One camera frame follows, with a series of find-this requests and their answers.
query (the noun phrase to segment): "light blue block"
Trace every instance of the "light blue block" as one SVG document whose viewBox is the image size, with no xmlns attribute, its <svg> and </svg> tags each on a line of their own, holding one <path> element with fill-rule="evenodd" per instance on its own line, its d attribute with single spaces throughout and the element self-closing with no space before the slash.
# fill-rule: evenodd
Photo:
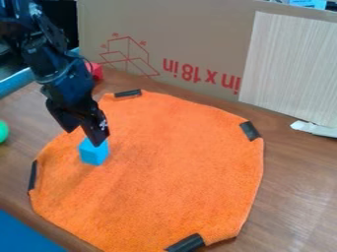
<svg viewBox="0 0 337 252">
<path fill-rule="evenodd" d="M 102 142 L 100 146 L 95 147 L 89 138 L 85 138 L 79 146 L 79 152 L 82 162 L 101 165 L 109 155 L 107 140 Z"/>
</svg>

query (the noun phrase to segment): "wooden table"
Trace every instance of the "wooden table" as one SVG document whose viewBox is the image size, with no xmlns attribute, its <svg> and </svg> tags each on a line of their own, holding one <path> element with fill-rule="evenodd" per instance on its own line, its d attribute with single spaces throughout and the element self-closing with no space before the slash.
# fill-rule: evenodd
<svg viewBox="0 0 337 252">
<path fill-rule="evenodd" d="M 260 108 L 111 70 L 105 70 L 104 78 L 96 96 L 138 88 L 171 94 L 245 117 L 263 136 L 264 176 L 247 223 L 238 238 L 204 251 L 337 250 L 336 140 L 294 131 L 289 126 L 294 118 Z M 61 132 L 44 101 L 37 84 L 0 101 L 0 118 L 12 130 L 8 142 L 0 146 L 0 208 L 69 250 L 97 251 L 32 211 L 27 195 L 31 163 L 39 150 Z"/>
</svg>

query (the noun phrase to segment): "cardboard box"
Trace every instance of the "cardboard box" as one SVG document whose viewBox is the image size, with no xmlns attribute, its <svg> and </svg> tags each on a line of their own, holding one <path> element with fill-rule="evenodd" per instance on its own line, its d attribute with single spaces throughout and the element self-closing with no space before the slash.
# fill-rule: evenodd
<svg viewBox="0 0 337 252">
<path fill-rule="evenodd" d="M 91 61 L 237 100 L 252 0 L 79 0 L 80 50 Z"/>
</svg>

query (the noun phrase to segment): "orange fabric mat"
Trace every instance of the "orange fabric mat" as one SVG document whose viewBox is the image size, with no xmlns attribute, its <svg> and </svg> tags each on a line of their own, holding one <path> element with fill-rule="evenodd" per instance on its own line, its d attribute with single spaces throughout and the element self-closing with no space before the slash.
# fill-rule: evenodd
<svg viewBox="0 0 337 252">
<path fill-rule="evenodd" d="M 37 157 L 34 210 L 104 251 L 164 251 L 199 233 L 209 245 L 238 235 L 263 173 L 263 140 L 250 142 L 223 110 L 165 94 L 117 99 L 110 157 L 80 161 L 84 133 L 61 134 Z"/>
</svg>

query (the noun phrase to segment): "robotic arm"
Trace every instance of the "robotic arm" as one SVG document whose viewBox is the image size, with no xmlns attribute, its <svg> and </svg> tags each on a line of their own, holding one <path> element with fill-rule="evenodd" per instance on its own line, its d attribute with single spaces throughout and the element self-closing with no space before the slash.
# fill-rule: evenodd
<svg viewBox="0 0 337 252">
<path fill-rule="evenodd" d="M 50 114 L 68 133 L 82 126 L 94 146 L 108 136 L 106 118 L 92 98 L 94 80 L 84 58 L 33 0 L 0 0 L 0 37 L 31 67 Z"/>
</svg>

